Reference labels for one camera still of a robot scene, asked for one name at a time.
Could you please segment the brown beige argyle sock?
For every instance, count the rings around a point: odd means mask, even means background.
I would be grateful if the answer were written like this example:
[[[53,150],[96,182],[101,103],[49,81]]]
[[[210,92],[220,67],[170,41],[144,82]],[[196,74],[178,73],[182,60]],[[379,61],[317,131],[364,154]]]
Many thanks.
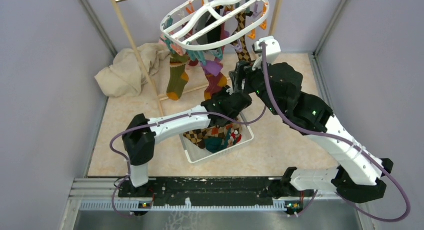
[[[227,133],[231,129],[241,132],[242,125],[237,123],[231,123],[224,127],[219,127],[219,126],[210,127],[206,130],[206,135],[204,136],[204,139],[211,138],[211,137],[218,137],[218,138],[225,139]]]

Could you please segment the dark teal sock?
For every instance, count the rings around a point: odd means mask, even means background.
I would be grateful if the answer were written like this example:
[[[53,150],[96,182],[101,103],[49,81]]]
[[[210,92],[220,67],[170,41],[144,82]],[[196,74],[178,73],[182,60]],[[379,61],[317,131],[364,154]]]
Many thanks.
[[[219,151],[222,151],[224,149],[227,149],[229,147],[232,147],[234,145],[232,145],[230,137],[231,137],[231,133],[234,130],[230,130],[225,139],[222,138],[218,138],[218,137],[211,137],[205,140],[205,149],[211,153],[217,153]]]

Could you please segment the red sock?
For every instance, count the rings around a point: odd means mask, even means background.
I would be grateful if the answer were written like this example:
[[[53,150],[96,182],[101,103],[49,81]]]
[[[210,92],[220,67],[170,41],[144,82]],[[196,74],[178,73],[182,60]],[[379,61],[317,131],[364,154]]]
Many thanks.
[[[241,141],[241,137],[242,135],[240,134],[240,132],[238,130],[234,130],[230,135],[230,142],[232,143],[232,145],[236,145],[238,142]]]

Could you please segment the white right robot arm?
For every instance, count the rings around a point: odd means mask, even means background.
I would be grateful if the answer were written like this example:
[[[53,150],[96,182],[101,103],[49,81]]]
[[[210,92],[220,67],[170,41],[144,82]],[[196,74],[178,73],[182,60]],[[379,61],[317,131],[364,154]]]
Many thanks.
[[[338,162],[335,168],[321,170],[288,168],[281,180],[284,194],[332,191],[354,203],[383,198],[387,185],[382,178],[391,173],[393,162],[373,156],[344,129],[323,99],[302,91],[300,72],[286,62],[256,68],[242,61],[229,75],[236,94],[247,98],[255,93],[274,115]]]

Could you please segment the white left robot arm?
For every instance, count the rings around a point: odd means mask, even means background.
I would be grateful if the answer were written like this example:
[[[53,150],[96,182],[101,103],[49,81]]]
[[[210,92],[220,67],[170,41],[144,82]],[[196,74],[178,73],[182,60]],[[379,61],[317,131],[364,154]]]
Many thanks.
[[[138,197],[148,194],[148,162],[152,160],[157,144],[191,130],[224,127],[235,122],[241,111],[249,107],[252,101],[251,96],[244,92],[229,93],[222,90],[210,99],[173,115],[158,118],[136,115],[122,135],[129,157],[130,190]]]

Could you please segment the white oval clip hanger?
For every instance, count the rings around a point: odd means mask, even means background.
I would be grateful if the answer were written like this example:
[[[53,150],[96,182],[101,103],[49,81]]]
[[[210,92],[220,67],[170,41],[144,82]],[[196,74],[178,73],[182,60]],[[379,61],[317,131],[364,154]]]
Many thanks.
[[[255,39],[257,28],[268,27],[269,0],[187,0],[161,21],[167,44],[183,51],[208,51],[228,45],[243,36]],[[247,25],[222,40],[208,38],[236,16],[247,16]]]

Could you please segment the thin brown argyle sock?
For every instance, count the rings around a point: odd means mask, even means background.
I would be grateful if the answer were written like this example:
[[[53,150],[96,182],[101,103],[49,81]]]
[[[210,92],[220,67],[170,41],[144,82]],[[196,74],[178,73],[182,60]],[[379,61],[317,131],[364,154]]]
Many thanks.
[[[238,33],[239,31],[245,29],[246,27],[246,19],[247,19],[247,15],[245,11],[242,11],[240,13],[238,13],[235,16],[236,20],[237,20],[237,28],[236,30],[233,32],[233,34]],[[251,56],[250,53],[248,51],[248,47],[246,44],[246,36],[243,35],[241,36],[238,40],[234,41],[233,46],[237,46],[238,50],[237,50],[237,56],[238,59],[240,61],[251,61]]]

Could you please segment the olive green orange sock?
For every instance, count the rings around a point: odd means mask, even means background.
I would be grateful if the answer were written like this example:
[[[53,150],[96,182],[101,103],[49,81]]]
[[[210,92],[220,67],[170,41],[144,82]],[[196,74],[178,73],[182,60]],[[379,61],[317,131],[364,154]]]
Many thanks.
[[[176,101],[181,98],[184,88],[189,81],[189,76],[186,72],[186,64],[189,59],[188,55],[170,54],[170,78],[166,90],[166,95],[169,99]]]

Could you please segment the white plastic basket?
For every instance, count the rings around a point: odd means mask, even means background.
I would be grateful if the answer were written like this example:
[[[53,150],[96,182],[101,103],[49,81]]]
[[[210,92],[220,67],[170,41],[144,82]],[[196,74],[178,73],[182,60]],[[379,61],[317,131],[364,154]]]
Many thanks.
[[[251,126],[244,123],[196,129],[179,136],[185,155],[193,165],[200,165],[247,147],[255,138]]]

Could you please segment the black sock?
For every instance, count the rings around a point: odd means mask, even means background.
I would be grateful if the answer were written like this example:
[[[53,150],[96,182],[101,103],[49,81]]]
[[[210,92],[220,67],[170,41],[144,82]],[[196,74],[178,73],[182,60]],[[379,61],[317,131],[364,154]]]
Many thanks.
[[[212,15],[208,16],[206,19],[205,27],[212,25],[216,21],[217,19],[214,16]],[[211,29],[210,31],[206,33],[206,43],[210,44],[210,43],[215,43],[217,41],[220,41],[221,34],[222,34],[221,25],[214,27],[213,29]]]

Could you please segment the beige crumpled cloth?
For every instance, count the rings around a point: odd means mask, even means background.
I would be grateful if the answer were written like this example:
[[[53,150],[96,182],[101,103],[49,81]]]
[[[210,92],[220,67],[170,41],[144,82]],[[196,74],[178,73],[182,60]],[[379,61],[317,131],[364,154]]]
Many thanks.
[[[145,43],[137,48],[150,76],[155,75],[170,51],[161,43]],[[146,74],[140,69],[135,51],[124,48],[115,56],[113,63],[95,75],[102,92],[108,97],[137,96],[148,83]]]

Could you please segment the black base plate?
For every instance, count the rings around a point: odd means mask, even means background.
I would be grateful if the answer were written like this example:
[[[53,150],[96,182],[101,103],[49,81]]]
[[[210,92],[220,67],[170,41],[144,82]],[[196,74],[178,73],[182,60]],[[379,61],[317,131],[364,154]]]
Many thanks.
[[[298,191],[281,177],[151,177],[134,187],[126,180],[118,189],[121,198],[153,198],[155,206],[271,206],[281,197],[300,199],[313,190]]]

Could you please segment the aluminium front rail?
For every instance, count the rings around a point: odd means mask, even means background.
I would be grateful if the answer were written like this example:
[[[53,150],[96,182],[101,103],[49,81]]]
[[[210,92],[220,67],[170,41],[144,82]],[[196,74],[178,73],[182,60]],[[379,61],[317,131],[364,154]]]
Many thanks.
[[[75,179],[69,197],[81,210],[279,211],[305,208],[311,199],[339,200],[333,192],[283,193],[279,177],[153,177],[135,188],[123,177]]]

